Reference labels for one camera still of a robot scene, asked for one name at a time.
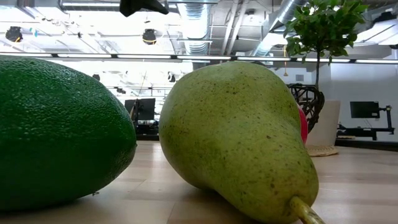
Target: woven mat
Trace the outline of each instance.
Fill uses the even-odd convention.
[[[338,154],[338,150],[335,146],[305,146],[307,152],[312,157],[317,156],[331,156]]]

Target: wooden table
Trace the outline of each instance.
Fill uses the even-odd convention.
[[[320,177],[313,208],[326,223],[398,223],[398,153],[340,148],[337,156],[313,160]],[[257,222],[220,196],[184,182],[166,161],[158,142],[139,142],[133,163],[98,195],[37,212],[0,215],[0,223]]]

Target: pear stem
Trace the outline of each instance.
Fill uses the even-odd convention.
[[[297,196],[290,199],[290,207],[304,224],[325,224],[325,222]]]

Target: air vent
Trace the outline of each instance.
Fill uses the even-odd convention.
[[[304,82],[304,75],[296,75],[296,82]]]

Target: white planter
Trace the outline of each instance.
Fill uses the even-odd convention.
[[[339,114],[340,101],[326,100],[319,114],[318,123],[308,135],[308,148],[335,145]]]

